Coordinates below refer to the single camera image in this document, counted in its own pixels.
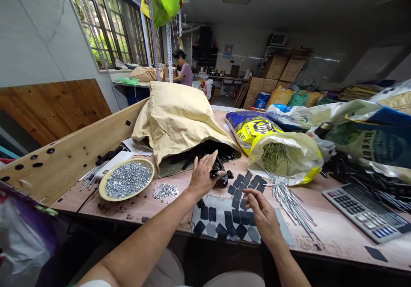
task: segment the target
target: floor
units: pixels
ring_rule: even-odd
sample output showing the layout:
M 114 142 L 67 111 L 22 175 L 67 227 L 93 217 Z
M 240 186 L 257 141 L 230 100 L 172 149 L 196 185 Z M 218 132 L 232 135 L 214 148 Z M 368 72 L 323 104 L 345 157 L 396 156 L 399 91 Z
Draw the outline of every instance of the floor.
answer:
M 227 106 L 232 107 L 234 105 L 234 99 L 232 97 L 212 97 L 211 104 L 217 106 Z

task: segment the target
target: calculator display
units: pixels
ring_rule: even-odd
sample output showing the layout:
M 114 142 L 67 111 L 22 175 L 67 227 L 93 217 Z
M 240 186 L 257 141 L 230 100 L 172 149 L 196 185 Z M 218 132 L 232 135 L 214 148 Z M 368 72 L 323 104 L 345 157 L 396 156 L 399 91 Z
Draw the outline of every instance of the calculator display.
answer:
M 357 198 L 359 201 L 361 201 L 365 206 L 367 206 L 370 210 L 374 211 L 377 213 L 379 216 L 381 216 L 384 220 L 386 220 L 388 223 L 393 225 L 394 227 L 402 226 L 403 223 L 400 221 L 396 220 L 393 218 L 387 211 L 384 209 L 380 208 L 377 206 L 375 203 L 373 203 L 371 200 L 369 200 L 367 197 L 365 197 L 360 191 L 358 191 L 356 188 L 346 188 L 345 189 L 348 193 L 353 195 L 355 198 Z

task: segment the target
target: hand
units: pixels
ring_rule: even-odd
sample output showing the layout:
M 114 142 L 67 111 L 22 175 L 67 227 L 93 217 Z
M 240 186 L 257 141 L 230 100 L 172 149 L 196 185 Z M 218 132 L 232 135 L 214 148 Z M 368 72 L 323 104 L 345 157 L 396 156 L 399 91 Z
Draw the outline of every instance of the hand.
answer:
M 250 188 L 245 189 L 244 193 L 247 194 L 247 196 L 244 197 L 244 201 L 247 203 L 247 209 L 253 209 L 257 229 L 268 248 L 272 249 L 279 243 L 285 243 L 274 209 L 264 195 Z
M 198 161 L 197 156 L 194 159 L 193 175 L 187 191 L 193 195 L 196 202 L 206 195 L 219 179 L 219 177 L 210 178 L 210 171 L 213 168 L 217 154 L 218 151 L 215 150 L 213 154 L 205 155 L 200 161 Z M 225 174 L 225 171 L 220 171 L 220 177 Z

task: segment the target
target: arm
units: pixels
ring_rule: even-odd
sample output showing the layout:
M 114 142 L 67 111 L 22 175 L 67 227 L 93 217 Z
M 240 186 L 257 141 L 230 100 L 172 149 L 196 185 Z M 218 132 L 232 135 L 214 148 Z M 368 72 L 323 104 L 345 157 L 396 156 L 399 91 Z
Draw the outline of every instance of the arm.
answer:
M 181 80 L 183 79 L 183 77 L 184 77 L 184 74 L 180 72 L 180 74 L 179 74 L 177 77 L 174 77 L 174 78 L 173 78 L 173 82 L 179 84 L 179 83 L 181 82 Z
M 257 228 L 273 256 L 282 287 L 310 287 L 303 271 L 296 263 L 281 234 L 273 207 L 259 191 L 245 189 L 247 208 L 252 208 Z
M 216 183 L 218 178 L 210 179 L 210 170 L 216 157 L 217 151 L 204 156 L 200 162 L 196 157 L 188 188 L 91 268 L 78 286 L 98 279 L 106 281 L 112 287 L 141 286 L 180 222 Z

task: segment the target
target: poster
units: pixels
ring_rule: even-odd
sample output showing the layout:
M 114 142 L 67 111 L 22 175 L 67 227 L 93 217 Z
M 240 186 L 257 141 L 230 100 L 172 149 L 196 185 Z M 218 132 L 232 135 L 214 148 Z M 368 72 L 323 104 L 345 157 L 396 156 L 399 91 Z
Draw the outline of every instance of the poster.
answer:
M 233 48 L 234 48 L 234 45 L 229 45 L 229 44 L 224 45 L 223 59 L 231 59 Z

